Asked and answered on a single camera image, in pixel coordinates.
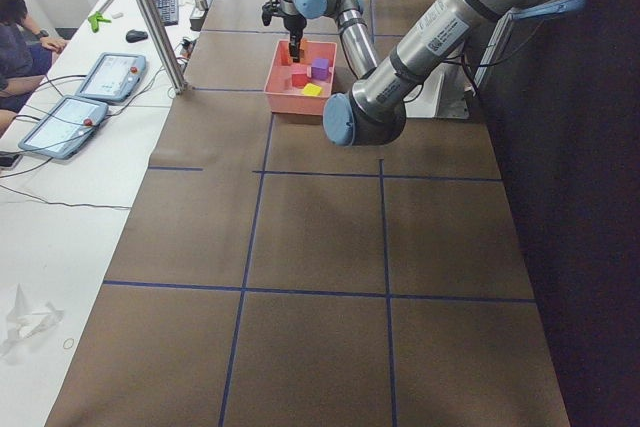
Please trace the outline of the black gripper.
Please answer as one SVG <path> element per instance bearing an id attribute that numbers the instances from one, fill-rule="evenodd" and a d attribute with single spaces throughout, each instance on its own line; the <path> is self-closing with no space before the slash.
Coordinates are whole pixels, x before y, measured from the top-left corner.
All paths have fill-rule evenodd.
<path id="1" fill-rule="evenodd" d="M 289 32 L 288 53 L 292 63 L 301 61 L 301 44 L 307 19 L 302 15 L 286 15 L 283 18 L 284 27 Z"/>

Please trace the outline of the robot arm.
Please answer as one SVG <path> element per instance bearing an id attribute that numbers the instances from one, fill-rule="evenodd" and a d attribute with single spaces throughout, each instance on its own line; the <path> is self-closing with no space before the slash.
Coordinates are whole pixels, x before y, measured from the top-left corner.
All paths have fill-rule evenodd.
<path id="1" fill-rule="evenodd" d="M 564 15 L 586 0 L 436 0 L 384 58 L 379 59 L 359 0 L 270 0 L 262 19 L 282 18 L 289 31 L 289 53 L 300 59 L 308 20 L 335 21 L 343 51 L 357 80 L 348 93 L 333 94 L 323 110 L 328 139 L 340 146 L 384 145 L 406 123 L 406 97 L 458 47 L 470 32 L 506 13 L 525 17 Z"/>

